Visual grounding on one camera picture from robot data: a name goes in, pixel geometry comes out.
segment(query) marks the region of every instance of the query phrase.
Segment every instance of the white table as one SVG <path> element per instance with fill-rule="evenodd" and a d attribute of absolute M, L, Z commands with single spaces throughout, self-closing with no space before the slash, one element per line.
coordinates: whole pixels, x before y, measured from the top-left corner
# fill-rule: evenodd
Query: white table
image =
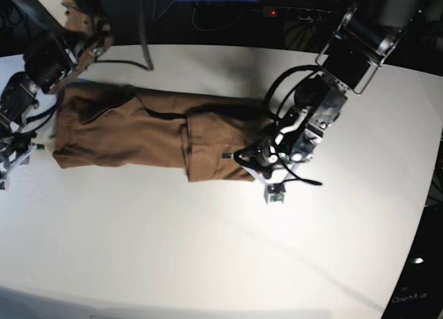
<path fill-rule="evenodd" d="M 281 72 L 314 61 L 221 46 L 151 52 L 153 73 L 97 64 L 83 77 L 260 98 Z M 142 62 L 139 46 L 105 58 Z M 2 59 L 1 86 L 20 68 L 20 57 Z M 35 294 L 48 299 L 14 299 L 72 319 L 380 319 L 428 193 L 442 91 L 440 77 L 383 67 L 299 169 L 324 186 L 290 183 L 283 206 L 266 206 L 257 182 L 189 184 L 182 170 L 135 165 L 61 170 L 37 152 L 0 193 L 0 299 Z M 40 136 L 49 147 L 50 134 Z"/>

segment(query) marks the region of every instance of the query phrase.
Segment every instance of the brown pants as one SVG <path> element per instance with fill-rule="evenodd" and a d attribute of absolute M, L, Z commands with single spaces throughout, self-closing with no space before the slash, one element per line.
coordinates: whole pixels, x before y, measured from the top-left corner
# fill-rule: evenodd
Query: brown pants
<path fill-rule="evenodd" d="M 134 163 L 184 168 L 191 182 L 251 180 L 222 155 L 266 125 L 257 100 L 81 82 L 64 92 L 53 155 L 62 168 Z"/>

